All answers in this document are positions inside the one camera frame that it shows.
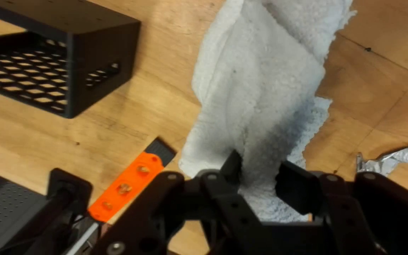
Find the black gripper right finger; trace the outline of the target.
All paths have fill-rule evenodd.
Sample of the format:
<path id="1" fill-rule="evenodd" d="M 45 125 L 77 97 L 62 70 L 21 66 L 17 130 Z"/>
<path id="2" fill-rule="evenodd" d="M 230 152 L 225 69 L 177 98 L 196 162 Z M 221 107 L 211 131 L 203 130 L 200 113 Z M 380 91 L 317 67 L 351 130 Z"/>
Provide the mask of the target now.
<path id="1" fill-rule="evenodd" d="M 312 215 L 330 236 L 336 255 L 384 255 L 341 178 L 285 162 L 275 181 L 276 196 L 298 213 Z"/>

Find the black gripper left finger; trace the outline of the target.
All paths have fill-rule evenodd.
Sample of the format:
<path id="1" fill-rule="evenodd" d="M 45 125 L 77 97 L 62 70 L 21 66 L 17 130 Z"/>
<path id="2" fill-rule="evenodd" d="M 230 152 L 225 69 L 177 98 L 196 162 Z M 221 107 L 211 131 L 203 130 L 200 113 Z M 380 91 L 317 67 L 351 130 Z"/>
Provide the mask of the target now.
<path id="1" fill-rule="evenodd" d="M 221 169 L 204 169 L 193 179 L 203 198 L 200 222 L 208 255 L 275 255 L 278 246 L 238 193 L 241 164 L 231 152 Z"/>

